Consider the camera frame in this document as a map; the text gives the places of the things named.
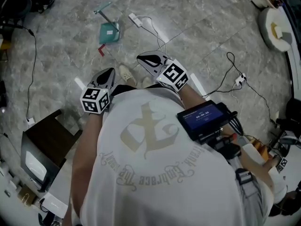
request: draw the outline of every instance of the strap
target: strap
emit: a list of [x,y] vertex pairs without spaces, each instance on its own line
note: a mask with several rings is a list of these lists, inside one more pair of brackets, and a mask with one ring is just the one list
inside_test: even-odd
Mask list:
[[256,187],[254,184],[256,179],[253,177],[250,171],[242,167],[239,157],[236,156],[233,159],[228,160],[228,163],[235,170],[236,184],[238,188],[243,190],[244,195],[248,198],[257,193],[258,187]]

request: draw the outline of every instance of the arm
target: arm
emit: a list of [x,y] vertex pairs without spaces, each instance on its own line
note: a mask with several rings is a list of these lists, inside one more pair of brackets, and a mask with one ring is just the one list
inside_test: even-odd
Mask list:
[[[186,84],[179,91],[179,96],[184,103],[185,109],[192,108],[206,101],[188,84]],[[223,134],[231,135],[233,134],[233,130],[228,125],[226,125],[223,127]],[[256,163],[251,157],[249,157],[249,155],[244,151],[243,148],[241,148],[240,163],[245,169],[249,170],[256,177],[261,179],[273,192],[274,184],[268,172],[260,164]]]
[[[102,115],[91,114],[89,116],[73,158],[70,197],[72,198],[72,205],[78,217],[91,179],[96,159],[97,140],[102,125]],[[63,220],[63,226],[71,226],[70,202]]]

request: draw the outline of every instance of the marble floor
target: marble floor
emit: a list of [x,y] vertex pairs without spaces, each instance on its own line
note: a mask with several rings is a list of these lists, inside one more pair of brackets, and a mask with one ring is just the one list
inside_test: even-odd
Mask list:
[[[98,52],[100,24],[104,19],[93,10],[112,1],[105,13],[121,25],[122,38]],[[81,89],[75,78],[87,84],[93,74],[107,67],[128,66],[141,85],[147,72],[136,60],[142,52],[158,49],[157,39],[131,23],[128,14],[148,15],[167,45],[167,53],[194,73],[204,90],[215,89],[230,68],[227,52],[232,52],[239,70],[270,106],[273,117],[283,111],[290,98],[289,72],[285,56],[270,51],[258,30],[259,10],[250,0],[56,0],[43,14],[29,14],[25,26],[37,38],[37,61],[30,90],[29,117],[40,121],[57,109],[60,122],[72,133],[82,128],[87,114],[81,109]],[[152,30],[150,20],[142,19]],[[0,155],[24,182],[28,176],[20,168],[21,136],[27,130],[27,89],[31,83],[34,40],[26,30],[15,30],[10,60],[0,64],[7,87],[7,111],[0,115]],[[117,72],[116,83],[122,83]],[[238,73],[232,69],[221,89],[229,90]],[[271,128],[263,99],[249,87],[230,93],[215,93],[211,99],[237,110],[245,133],[269,141]]]

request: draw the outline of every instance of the power strip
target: power strip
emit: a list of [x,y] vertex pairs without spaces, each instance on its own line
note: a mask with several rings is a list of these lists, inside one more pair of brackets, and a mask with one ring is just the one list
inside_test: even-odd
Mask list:
[[131,13],[128,17],[133,21],[134,24],[136,24],[138,28],[142,26],[142,22],[136,17],[134,13]]
[[243,82],[245,81],[245,77],[246,77],[246,74],[243,73],[242,75],[240,75],[236,80],[235,80],[235,83],[237,86],[239,86],[240,84],[242,85]]

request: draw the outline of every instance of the red tag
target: red tag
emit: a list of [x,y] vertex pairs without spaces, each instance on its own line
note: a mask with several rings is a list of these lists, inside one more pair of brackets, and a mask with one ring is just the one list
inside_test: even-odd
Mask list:
[[99,51],[99,53],[101,54],[102,57],[104,56],[104,53],[103,53],[103,51],[102,51],[102,49],[103,49],[104,46],[105,46],[105,44],[103,44],[102,46],[100,46],[100,47],[98,48],[98,51]]

